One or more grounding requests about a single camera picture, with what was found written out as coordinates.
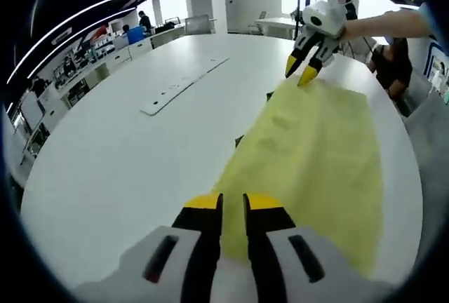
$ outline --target white table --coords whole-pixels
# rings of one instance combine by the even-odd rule
[[[292,47],[264,36],[185,36],[122,67],[70,110],[37,157],[22,202],[31,240],[68,288],[112,273],[125,250],[171,225],[186,201],[211,190],[234,139],[283,80]],[[230,60],[156,116],[139,111],[149,91],[211,58]],[[320,77],[368,96],[384,180],[384,228],[372,277],[400,283],[415,261],[422,224],[407,132],[360,62],[336,55]],[[223,290],[234,293],[233,302],[257,297],[250,269],[227,260],[219,262],[212,302],[224,300]]]
[[[261,25],[265,36],[275,36],[282,39],[292,39],[292,31],[295,30],[296,21],[290,18],[266,18],[255,21]]]

